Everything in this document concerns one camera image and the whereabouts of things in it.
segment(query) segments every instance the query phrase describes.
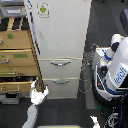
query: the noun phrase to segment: sticker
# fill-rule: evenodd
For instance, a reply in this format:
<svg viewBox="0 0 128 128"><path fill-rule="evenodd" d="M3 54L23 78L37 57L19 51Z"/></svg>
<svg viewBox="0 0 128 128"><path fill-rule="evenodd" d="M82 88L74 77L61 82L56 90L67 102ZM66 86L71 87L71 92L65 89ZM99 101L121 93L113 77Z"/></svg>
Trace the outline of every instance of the sticker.
<svg viewBox="0 0 128 128"><path fill-rule="evenodd" d="M13 54L14 58L28 58L27 54Z"/></svg>
<svg viewBox="0 0 128 128"><path fill-rule="evenodd" d="M49 17L49 5L46 3L37 4L39 17Z"/></svg>
<svg viewBox="0 0 128 128"><path fill-rule="evenodd" d="M114 73L114 76L112 78L112 81L114 82L116 87L120 87L124 79L126 78L128 74L127 67L125 67L122 63L118 66L116 72Z"/></svg>
<svg viewBox="0 0 128 128"><path fill-rule="evenodd" d="M9 13L9 14L20 14L21 10L20 9L7 10L7 13Z"/></svg>
<svg viewBox="0 0 128 128"><path fill-rule="evenodd" d="M31 1L30 1L30 0L27 0L27 2L28 2L28 3L27 3L28 8L31 9L31 8L32 8Z"/></svg>
<svg viewBox="0 0 128 128"><path fill-rule="evenodd" d="M13 35L12 34L7 34L9 39L13 39Z"/></svg>
<svg viewBox="0 0 128 128"><path fill-rule="evenodd" d="M6 58L6 56L5 55L1 55L1 58Z"/></svg>
<svg viewBox="0 0 128 128"><path fill-rule="evenodd" d="M9 70L12 70L13 68L8 68Z"/></svg>

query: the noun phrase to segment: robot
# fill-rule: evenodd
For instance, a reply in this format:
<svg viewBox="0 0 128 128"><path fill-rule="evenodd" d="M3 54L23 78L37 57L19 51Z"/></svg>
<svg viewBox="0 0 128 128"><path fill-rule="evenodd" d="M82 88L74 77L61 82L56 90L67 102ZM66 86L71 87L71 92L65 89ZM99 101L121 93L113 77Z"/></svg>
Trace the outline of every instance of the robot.
<svg viewBox="0 0 128 128"><path fill-rule="evenodd" d="M128 34L128 10L120 14L124 31ZM128 37L114 34L111 46L96 48L92 69L93 91L98 100L114 106L128 91Z"/></svg>

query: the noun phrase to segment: freezer drawer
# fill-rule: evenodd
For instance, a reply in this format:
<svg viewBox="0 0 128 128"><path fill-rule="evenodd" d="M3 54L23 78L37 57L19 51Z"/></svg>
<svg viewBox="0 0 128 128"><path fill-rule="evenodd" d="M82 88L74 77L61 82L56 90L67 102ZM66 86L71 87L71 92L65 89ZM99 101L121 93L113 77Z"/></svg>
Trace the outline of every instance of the freezer drawer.
<svg viewBox="0 0 128 128"><path fill-rule="evenodd" d="M0 77L37 76L36 65L0 67Z"/></svg>
<svg viewBox="0 0 128 128"><path fill-rule="evenodd" d="M0 67L23 65L35 65L34 57L30 49L0 51Z"/></svg>
<svg viewBox="0 0 128 128"><path fill-rule="evenodd" d="M26 30L0 32L0 42L0 49L31 48Z"/></svg>
<svg viewBox="0 0 128 128"><path fill-rule="evenodd" d="M82 59L38 61L42 78L80 77Z"/></svg>
<svg viewBox="0 0 128 128"><path fill-rule="evenodd" d="M49 79L43 82L48 85L48 99L77 98L79 79Z"/></svg>
<svg viewBox="0 0 128 128"><path fill-rule="evenodd" d="M30 92L31 82L3 82L0 83L0 93L24 93Z"/></svg>

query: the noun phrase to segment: black floor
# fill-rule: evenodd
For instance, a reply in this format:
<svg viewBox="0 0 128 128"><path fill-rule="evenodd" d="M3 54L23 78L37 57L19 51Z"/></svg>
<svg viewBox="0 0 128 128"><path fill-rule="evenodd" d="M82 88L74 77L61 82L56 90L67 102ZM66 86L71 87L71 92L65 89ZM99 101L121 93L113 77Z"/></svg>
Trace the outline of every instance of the black floor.
<svg viewBox="0 0 128 128"><path fill-rule="evenodd" d="M120 0L105 0L104 4L101 0L92 0L85 52L90 53L92 44L100 47L110 46L111 37L115 33L126 36L120 23L120 12L126 8L128 8L127 0L124 3ZM83 70L81 78L88 79L89 77L89 71ZM86 85L85 81L80 81L83 91ZM39 106L35 128L40 125L79 125L83 128L92 128L91 115L98 117L103 128L106 120L101 115L93 94L90 93L83 94L78 91L77 99L46 100ZM95 109L92 109L91 102L95 103ZM27 108L30 105L30 99L20 99L18 105L0 104L0 128L20 128L27 119Z"/></svg>

